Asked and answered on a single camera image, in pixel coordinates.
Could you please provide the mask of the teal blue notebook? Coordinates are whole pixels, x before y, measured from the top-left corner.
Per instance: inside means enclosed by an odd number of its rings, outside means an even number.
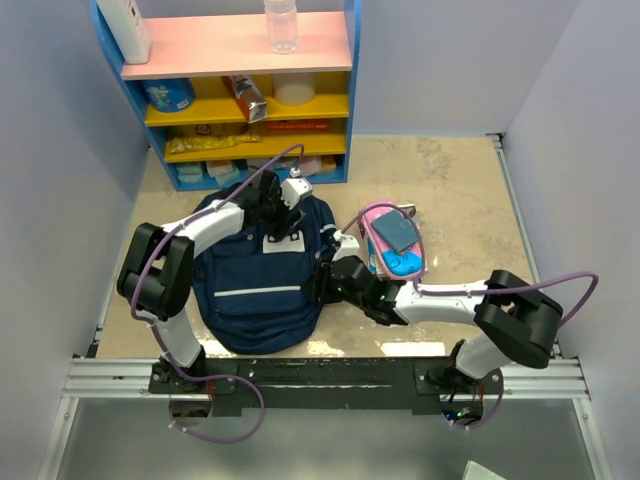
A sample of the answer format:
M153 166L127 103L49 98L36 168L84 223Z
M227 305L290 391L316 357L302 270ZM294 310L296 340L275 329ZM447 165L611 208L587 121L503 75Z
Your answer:
M397 254L411 249L418 235L410 220L402 213L390 210L371 222L373 230Z

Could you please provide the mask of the navy blue student backpack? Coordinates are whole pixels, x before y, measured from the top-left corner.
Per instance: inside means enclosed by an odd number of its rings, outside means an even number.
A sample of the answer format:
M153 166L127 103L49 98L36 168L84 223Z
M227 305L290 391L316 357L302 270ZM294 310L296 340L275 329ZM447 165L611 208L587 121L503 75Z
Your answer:
M266 355L292 348L314 331L322 305L301 290L318 263L331 257L336 230L329 205L301 202L304 218L280 242L261 225L205 250L194 261L192 286L201 318L227 350Z

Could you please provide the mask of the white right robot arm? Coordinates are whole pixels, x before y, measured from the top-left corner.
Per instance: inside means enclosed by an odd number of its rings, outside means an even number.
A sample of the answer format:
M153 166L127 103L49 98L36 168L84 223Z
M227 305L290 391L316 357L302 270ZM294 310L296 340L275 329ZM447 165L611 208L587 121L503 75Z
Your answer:
M476 325L481 333L457 346L445 369L448 386L459 393L511 362L546 368L563 316L559 303L506 270L485 281L423 285L381 279L356 256L321 262L302 292L322 305L346 302L383 326Z

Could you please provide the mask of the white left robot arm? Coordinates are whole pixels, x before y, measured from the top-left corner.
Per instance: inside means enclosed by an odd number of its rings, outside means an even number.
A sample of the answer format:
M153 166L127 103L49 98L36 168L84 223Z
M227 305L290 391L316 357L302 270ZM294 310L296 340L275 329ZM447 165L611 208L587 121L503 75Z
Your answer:
M271 171L257 172L222 199L174 222L136 227L116 289L131 316L145 322L173 366L171 378L185 392L200 390L207 368L204 349L192 330L186 303L195 259L219 241L263 224L278 240L299 221L294 213L313 191L303 177L280 181Z

